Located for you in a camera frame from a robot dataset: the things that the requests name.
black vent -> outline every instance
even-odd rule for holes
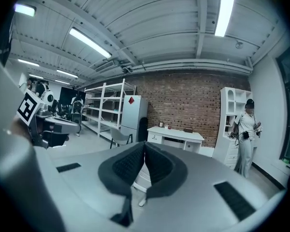
[[[228,182],[216,184],[214,187],[240,221],[256,211]]]

gray chair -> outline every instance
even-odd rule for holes
[[[131,143],[133,143],[132,134],[130,134],[129,136],[124,135],[120,132],[120,130],[116,128],[111,128],[111,136],[112,136],[112,141],[111,141],[110,149],[112,148],[113,142],[115,142],[119,146],[127,145],[129,143],[130,137],[131,137]]]

black padded cushion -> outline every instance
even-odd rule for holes
[[[147,199],[172,195],[188,175],[181,159],[148,142],[145,143],[145,163],[152,184],[147,189]]]
[[[138,143],[104,161],[98,175],[105,187],[114,194],[131,199],[131,185],[144,164],[144,143]]]

ceiling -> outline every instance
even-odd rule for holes
[[[20,0],[10,62],[39,63],[28,72],[85,86],[124,74],[214,66],[249,74],[285,32],[267,0],[235,0],[225,37],[214,36],[220,0]],[[112,54],[108,60],[69,34],[74,27]],[[237,43],[243,43],[237,49]],[[115,60],[115,66],[99,66]],[[78,78],[56,72],[60,69]]]

white shirt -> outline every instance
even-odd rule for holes
[[[73,97],[73,98],[72,98],[71,105],[73,105],[75,98],[76,98],[76,97]],[[83,99],[81,99],[80,102],[81,102],[82,106],[84,106],[84,101],[83,101]]]
[[[240,125],[238,127],[238,134],[242,134],[245,131],[248,131],[249,134],[249,139],[250,140],[255,140],[255,133],[254,133],[254,126],[255,126],[255,118],[253,115],[249,115],[246,112],[243,114],[239,114],[236,119],[235,119],[235,124],[238,125],[238,122],[240,121]]]

